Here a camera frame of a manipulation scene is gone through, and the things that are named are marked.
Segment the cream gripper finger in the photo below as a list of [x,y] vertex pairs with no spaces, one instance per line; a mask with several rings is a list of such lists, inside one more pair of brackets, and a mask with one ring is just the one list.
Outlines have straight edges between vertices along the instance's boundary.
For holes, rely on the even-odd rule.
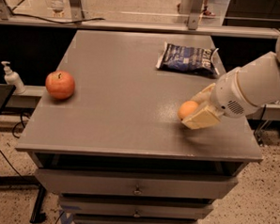
[[189,129],[208,128],[218,124],[224,113],[210,103],[200,104],[196,110],[181,122]]
[[206,86],[203,90],[196,93],[196,95],[192,98],[192,101],[195,101],[198,104],[208,103],[210,101],[211,91],[215,88],[215,86],[215,83]]

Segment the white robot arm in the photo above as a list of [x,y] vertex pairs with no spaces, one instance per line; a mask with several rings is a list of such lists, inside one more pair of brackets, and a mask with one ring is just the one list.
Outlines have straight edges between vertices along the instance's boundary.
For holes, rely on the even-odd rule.
[[280,101],[280,35],[275,50],[220,76],[178,110],[189,129],[208,128],[223,116],[241,118]]

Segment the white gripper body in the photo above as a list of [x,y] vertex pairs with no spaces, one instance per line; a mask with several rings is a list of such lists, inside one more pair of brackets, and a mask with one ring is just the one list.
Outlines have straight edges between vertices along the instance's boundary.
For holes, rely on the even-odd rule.
[[248,101],[241,91],[239,77],[240,68],[237,67],[217,80],[211,90],[210,101],[221,110],[226,117],[240,118],[258,111],[259,106]]

